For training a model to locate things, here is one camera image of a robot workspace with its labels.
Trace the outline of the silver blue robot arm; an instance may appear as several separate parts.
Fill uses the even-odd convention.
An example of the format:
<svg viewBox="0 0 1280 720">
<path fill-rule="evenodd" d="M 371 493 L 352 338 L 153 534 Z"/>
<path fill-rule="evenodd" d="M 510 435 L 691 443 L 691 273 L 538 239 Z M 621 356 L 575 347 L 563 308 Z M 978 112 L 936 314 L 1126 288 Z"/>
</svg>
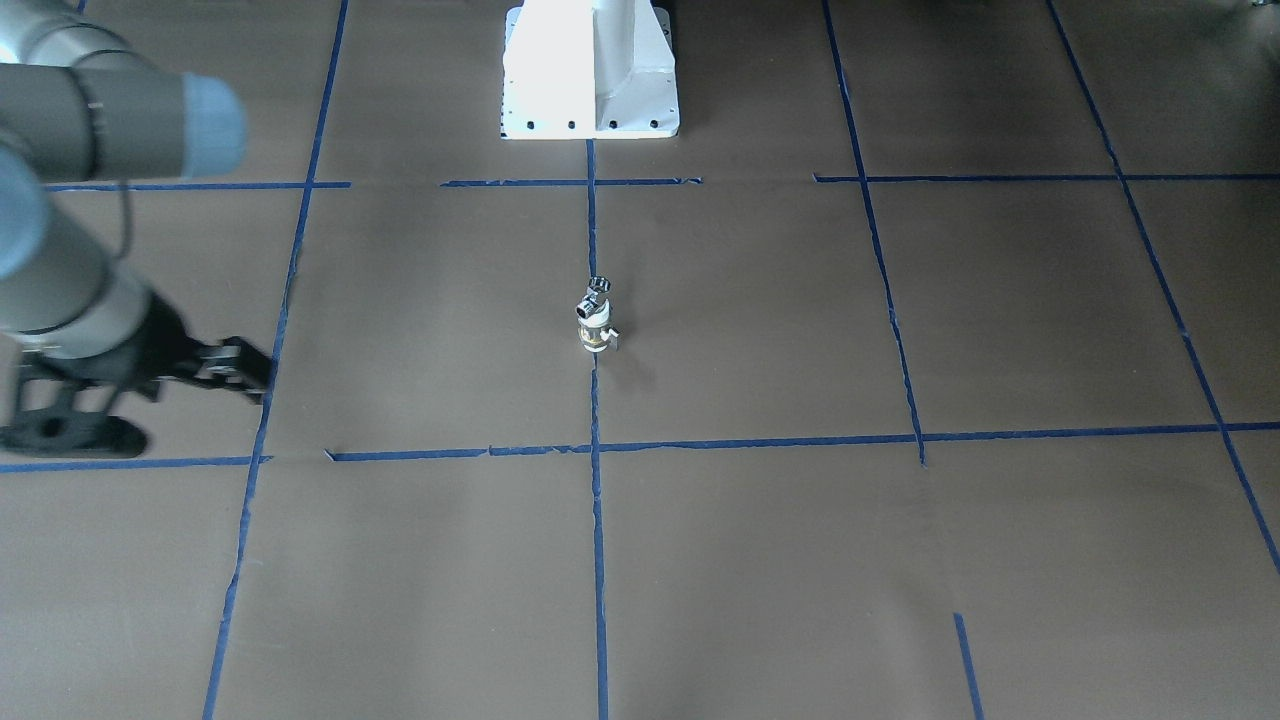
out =
<svg viewBox="0 0 1280 720">
<path fill-rule="evenodd" d="M 271 361 L 211 345 L 51 184 L 197 179 L 243 160 L 248 122 L 223 79 L 165 70 L 64 1 L 3 4 L 3 336 L 28 383 L 155 396 L 165 382 L 257 402 Z"/>
</svg>

